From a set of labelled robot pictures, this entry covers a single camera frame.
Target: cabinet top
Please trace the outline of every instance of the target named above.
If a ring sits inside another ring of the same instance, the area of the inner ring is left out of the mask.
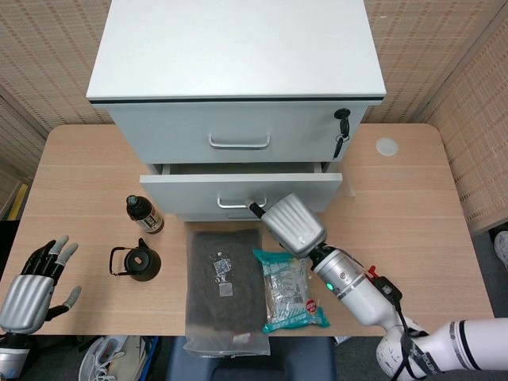
[[[113,0],[87,97],[385,94],[361,0]]]

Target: textured wall panel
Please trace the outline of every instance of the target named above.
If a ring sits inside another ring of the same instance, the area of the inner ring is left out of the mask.
[[[438,94],[425,122],[441,133],[471,230],[508,219],[508,18]]]
[[[110,6],[101,0],[2,0],[0,81],[49,131],[109,123],[85,99]]]
[[[20,179],[35,175],[44,139],[0,98],[0,167],[7,166]]]
[[[0,170],[0,210],[9,199],[10,193],[18,183],[18,179]]]
[[[366,0],[388,95],[365,121],[408,121],[495,2]],[[2,0],[0,81],[48,130],[111,122],[84,98],[109,4]]]
[[[431,86],[496,1],[366,0],[387,85],[365,121],[408,122]]]

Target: blue chair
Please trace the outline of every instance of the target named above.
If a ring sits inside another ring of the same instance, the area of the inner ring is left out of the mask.
[[[166,381],[335,381],[333,342],[330,337],[270,337],[270,356],[198,358],[175,337]]]

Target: drawer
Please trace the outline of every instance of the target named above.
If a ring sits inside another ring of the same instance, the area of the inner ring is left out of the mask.
[[[179,220],[185,222],[215,222],[215,221],[259,221],[250,210],[244,212],[222,214],[176,214]]]
[[[342,181],[315,163],[169,164],[163,173],[142,175],[140,183],[164,213],[224,219],[249,217],[246,198],[270,207],[291,192],[321,212]]]
[[[348,108],[350,137],[366,101],[170,102],[106,108],[147,164],[330,161]],[[340,160],[348,143],[344,143]]]

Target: plastic bag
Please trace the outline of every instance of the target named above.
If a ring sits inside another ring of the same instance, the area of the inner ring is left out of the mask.
[[[184,348],[205,357],[269,355],[257,230],[189,234]]]
[[[330,325],[323,309],[309,296],[306,268],[308,259],[296,259],[289,252],[254,250],[263,265],[267,299],[264,333],[315,324]]]

